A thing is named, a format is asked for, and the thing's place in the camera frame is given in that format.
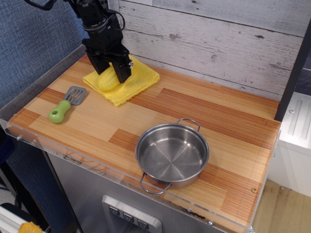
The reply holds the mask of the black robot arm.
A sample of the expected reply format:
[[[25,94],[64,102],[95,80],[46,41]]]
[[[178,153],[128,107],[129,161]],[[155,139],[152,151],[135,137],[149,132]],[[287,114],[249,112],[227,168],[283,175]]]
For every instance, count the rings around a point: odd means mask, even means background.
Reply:
[[[124,83],[132,75],[133,63],[122,44],[124,27],[119,24],[118,12],[110,10],[106,0],[71,0],[70,5],[89,36],[82,44],[97,73],[112,66],[119,83]]]

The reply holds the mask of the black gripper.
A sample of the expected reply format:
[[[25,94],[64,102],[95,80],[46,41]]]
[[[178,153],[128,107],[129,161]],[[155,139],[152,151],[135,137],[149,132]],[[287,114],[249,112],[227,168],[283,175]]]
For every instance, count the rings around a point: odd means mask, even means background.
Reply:
[[[101,75],[112,63],[119,83],[124,83],[132,75],[133,62],[123,44],[122,26],[119,23],[98,23],[83,29],[89,35],[84,39],[87,56],[95,71]]]

